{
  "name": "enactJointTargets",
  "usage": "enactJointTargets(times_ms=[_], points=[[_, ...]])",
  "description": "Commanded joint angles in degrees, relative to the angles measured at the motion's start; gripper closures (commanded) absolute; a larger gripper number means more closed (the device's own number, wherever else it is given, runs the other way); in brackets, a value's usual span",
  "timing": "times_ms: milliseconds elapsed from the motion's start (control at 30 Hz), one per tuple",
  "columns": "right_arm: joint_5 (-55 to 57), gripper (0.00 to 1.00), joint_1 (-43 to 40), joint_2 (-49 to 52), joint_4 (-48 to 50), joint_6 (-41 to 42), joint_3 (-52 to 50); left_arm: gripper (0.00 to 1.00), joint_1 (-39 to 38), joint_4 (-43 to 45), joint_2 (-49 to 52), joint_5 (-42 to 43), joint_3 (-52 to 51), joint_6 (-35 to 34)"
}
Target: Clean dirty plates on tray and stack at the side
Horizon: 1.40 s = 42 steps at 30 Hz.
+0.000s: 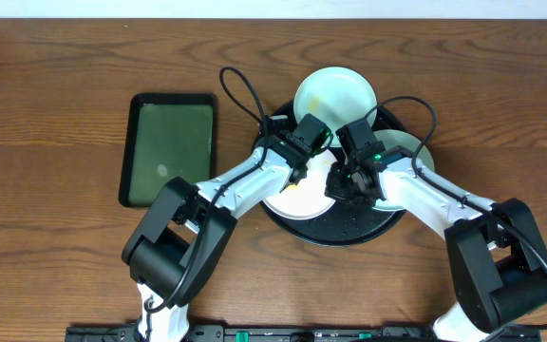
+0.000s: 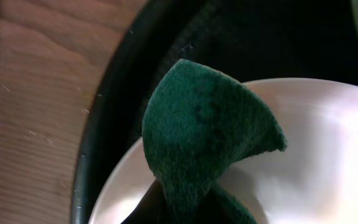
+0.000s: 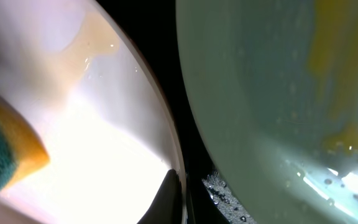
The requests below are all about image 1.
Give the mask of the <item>white round plate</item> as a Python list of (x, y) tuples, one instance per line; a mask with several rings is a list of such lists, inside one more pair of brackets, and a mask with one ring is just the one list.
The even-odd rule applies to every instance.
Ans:
[(325, 195), (325, 189), (330, 168), (336, 161), (330, 151), (315, 156), (307, 163), (305, 179), (266, 198), (265, 205), (285, 219), (306, 220), (323, 215), (335, 203), (334, 199)]

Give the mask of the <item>mint green plate with stain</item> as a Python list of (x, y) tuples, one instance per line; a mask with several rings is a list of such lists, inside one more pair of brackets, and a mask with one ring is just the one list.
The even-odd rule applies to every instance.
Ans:
[(296, 90), (293, 114), (301, 122), (312, 114), (332, 132), (364, 118), (378, 104), (369, 81), (357, 71), (330, 66), (310, 74)]

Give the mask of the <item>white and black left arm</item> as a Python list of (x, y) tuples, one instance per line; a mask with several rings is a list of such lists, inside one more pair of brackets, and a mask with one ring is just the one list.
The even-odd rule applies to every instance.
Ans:
[(297, 184), (330, 131), (307, 115), (292, 131), (265, 134), (226, 173), (191, 184), (168, 181), (123, 247), (141, 293), (140, 341), (180, 341), (188, 304), (214, 272), (238, 219), (265, 198)]

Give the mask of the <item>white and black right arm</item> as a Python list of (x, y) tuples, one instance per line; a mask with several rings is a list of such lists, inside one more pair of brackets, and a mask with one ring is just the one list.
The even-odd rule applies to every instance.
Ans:
[(471, 194), (401, 146), (352, 157), (330, 168), (327, 196), (386, 201), (445, 242), (457, 302), (434, 322), (438, 339), (493, 341), (547, 304), (547, 248), (524, 202)]

